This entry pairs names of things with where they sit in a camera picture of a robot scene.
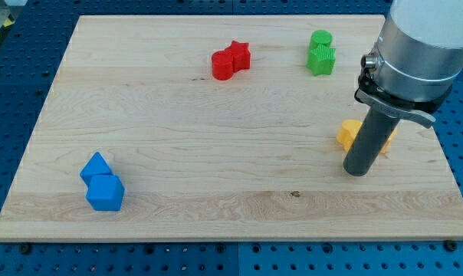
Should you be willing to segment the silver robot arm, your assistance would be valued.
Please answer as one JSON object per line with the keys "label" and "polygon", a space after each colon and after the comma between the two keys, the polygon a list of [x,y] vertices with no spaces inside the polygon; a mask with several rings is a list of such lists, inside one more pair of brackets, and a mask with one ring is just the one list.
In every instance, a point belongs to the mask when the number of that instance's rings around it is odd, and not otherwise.
{"label": "silver robot arm", "polygon": [[370,107],[368,127],[431,127],[463,68],[463,0],[392,2],[361,67],[355,98]]}

